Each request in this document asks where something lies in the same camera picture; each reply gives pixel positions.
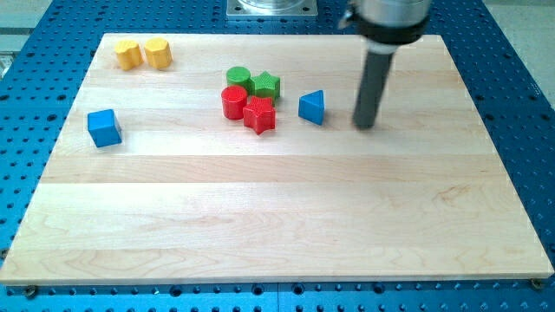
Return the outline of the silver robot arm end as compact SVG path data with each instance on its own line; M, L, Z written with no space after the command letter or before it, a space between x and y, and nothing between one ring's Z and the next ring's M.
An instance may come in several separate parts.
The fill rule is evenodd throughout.
M431 0L348 1L337 27L356 26L367 40L368 50L391 55L402 45L421 38L429 21Z

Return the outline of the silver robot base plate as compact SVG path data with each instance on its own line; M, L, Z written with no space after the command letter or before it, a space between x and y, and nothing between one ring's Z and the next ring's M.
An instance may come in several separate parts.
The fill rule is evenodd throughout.
M226 15L240 17L281 17L318 15L317 0L227 0Z

